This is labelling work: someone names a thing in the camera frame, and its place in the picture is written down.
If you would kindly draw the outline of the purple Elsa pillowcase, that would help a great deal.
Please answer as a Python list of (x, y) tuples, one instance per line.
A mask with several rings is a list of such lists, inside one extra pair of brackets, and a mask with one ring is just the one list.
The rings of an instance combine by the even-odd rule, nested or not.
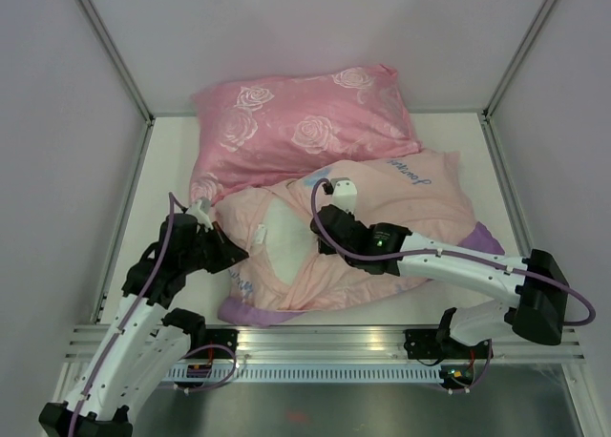
[(459, 155), (425, 150), (399, 158), (338, 161), (308, 176), (249, 187), (219, 201), (223, 232), (249, 257), (231, 267), (218, 311), (227, 323), (270, 326), (306, 312), (343, 310), (401, 295), (420, 277), (372, 275), (332, 251), (317, 235), (317, 212), (332, 238), (361, 255), (398, 249), (380, 224), (429, 239), (500, 254), (500, 243), (475, 219), (458, 178)]

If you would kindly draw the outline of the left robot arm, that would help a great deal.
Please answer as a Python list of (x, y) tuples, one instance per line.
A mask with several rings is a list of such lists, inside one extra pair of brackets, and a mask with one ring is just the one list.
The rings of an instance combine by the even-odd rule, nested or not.
[(187, 213), (171, 214), (158, 241), (133, 265), (122, 286), (116, 315), (74, 388), (47, 403), (38, 421), (48, 436), (130, 436), (141, 409), (171, 368), (186, 358), (225, 353), (233, 362), (217, 381), (227, 383), (238, 365), (234, 346), (213, 343), (205, 318), (173, 308), (188, 275), (225, 271), (246, 260), (216, 222)]

